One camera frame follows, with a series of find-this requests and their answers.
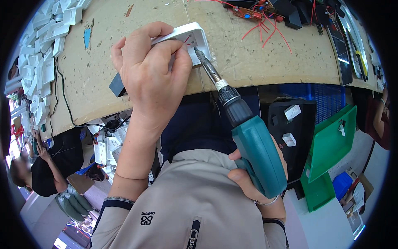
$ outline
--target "cardboard work surface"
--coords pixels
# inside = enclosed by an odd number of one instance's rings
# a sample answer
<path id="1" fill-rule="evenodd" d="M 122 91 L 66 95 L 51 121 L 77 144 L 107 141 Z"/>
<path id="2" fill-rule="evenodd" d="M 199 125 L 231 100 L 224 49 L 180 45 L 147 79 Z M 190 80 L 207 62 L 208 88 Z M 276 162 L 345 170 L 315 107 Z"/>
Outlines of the cardboard work surface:
<path id="1" fill-rule="evenodd" d="M 263 50 L 258 28 L 242 40 L 243 35 L 257 22 L 234 16 L 217 2 L 96 0 L 83 11 L 82 22 L 71 25 L 64 52 L 59 56 L 65 96 L 75 124 L 80 125 L 132 108 L 127 95 L 117 98 L 108 87 L 117 73 L 110 58 L 111 47 L 123 36 L 154 21 L 163 21 L 174 27 L 198 22 L 206 33 L 212 63 L 231 86 L 291 82 L 339 84 L 330 39 L 326 32 L 319 35 L 315 26 L 294 30 L 286 27 L 284 22 L 277 23 L 289 43 L 291 54 L 278 31 L 268 40 Z M 262 30 L 263 41 L 274 30 L 269 21 L 264 24 L 270 30 L 269 33 Z M 90 28 L 90 37 L 85 40 L 85 30 Z M 369 47 L 367 39 L 363 40 L 366 40 L 365 47 Z M 353 85 L 376 90 L 377 84 L 369 76 L 369 82 L 354 79 Z M 200 65 L 194 66 L 185 94 L 211 90 L 215 90 L 215 87 L 203 68 Z M 55 84 L 52 83 L 51 113 L 56 103 L 55 92 L 59 104 L 51 118 L 53 136 L 73 127 L 62 96 L 59 76 L 56 91 Z M 51 137 L 49 118 L 46 127 L 43 139 Z"/>

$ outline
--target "green bag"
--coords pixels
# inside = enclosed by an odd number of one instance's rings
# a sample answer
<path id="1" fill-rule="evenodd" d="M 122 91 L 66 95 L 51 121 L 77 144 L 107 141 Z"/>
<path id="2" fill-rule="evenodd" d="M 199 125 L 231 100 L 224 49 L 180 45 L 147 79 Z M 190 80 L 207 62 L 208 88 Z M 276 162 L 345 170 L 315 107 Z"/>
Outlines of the green bag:
<path id="1" fill-rule="evenodd" d="M 81 215 L 88 215 L 89 213 L 85 210 L 82 205 L 76 200 L 75 196 L 71 193 L 65 193 L 65 197 L 69 200 L 72 207 Z"/>
<path id="2" fill-rule="evenodd" d="M 83 216 L 73 208 L 69 200 L 64 195 L 57 196 L 57 198 L 62 209 L 66 212 L 68 216 L 80 222 L 84 221 Z"/>
<path id="3" fill-rule="evenodd" d="M 81 196 L 76 189 L 70 184 L 68 184 L 68 192 L 73 194 L 73 196 L 76 198 L 76 200 L 82 205 L 82 207 L 87 210 L 87 211 L 93 211 L 94 208 L 91 206 L 91 204 L 86 200 L 84 196 Z"/>

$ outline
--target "white plastic casing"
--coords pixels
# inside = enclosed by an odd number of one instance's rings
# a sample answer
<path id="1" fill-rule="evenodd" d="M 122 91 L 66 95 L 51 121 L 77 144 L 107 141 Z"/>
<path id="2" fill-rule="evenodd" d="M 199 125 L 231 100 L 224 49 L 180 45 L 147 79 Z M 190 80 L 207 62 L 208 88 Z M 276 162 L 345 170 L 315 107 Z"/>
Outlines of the white plastic casing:
<path id="1" fill-rule="evenodd" d="M 185 24 L 176 27 L 174 28 L 174 31 L 169 35 L 153 38 L 152 45 L 170 39 L 180 40 L 183 42 L 186 41 L 185 44 L 187 44 L 188 53 L 191 56 L 193 66 L 199 65 L 201 63 L 198 57 L 196 56 L 193 47 L 197 47 L 205 54 L 207 59 L 211 60 L 210 49 L 207 43 L 205 31 L 202 29 L 202 27 L 200 27 L 199 23 L 191 22 L 190 24 Z M 171 68 L 173 62 L 174 62 L 174 55 L 170 60 L 169 68 Z"/>

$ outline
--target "pile of white plastic parts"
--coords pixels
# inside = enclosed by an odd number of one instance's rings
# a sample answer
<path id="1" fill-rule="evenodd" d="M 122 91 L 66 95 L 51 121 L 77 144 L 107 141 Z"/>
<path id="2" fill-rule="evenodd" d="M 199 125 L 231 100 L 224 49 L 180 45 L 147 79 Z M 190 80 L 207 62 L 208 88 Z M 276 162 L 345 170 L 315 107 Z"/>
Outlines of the pile of white plastic parts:
<path id="1" fill-rule="evenodd" d="M 54 57 L 63 52 L 70 25 L 82 20 L 82 12 L 90 3 L 91 0 L 46 0 L 21 36 L 18 68 L 22 88 L 32 101 L 30 111 L 37 130 L 50 113 Z"/>

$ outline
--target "bracelet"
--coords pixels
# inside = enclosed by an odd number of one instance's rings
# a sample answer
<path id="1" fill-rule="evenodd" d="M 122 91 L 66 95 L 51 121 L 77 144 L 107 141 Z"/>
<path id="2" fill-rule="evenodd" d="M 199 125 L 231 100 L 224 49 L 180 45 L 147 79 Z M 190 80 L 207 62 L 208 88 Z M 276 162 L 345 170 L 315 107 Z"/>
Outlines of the bracelet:
<path id="1" fill-rule="evenodd" d="M 261 205 L 261 206 L 268 206 L 268 205 L 274 204 L 274 202 L 276 202 L 276 200 L 278 199 L 278 196 L 279 196 L 279 195 L 277 195 L 277 196 L 275 197 L 275 199 L 274 199 L 272 202 L 270 202 L 270 203 L 261 203 L 261 202 L 258 202 L 258 201 L 256 201 L 256 203 L 259 204 L 259 205 Z"/>

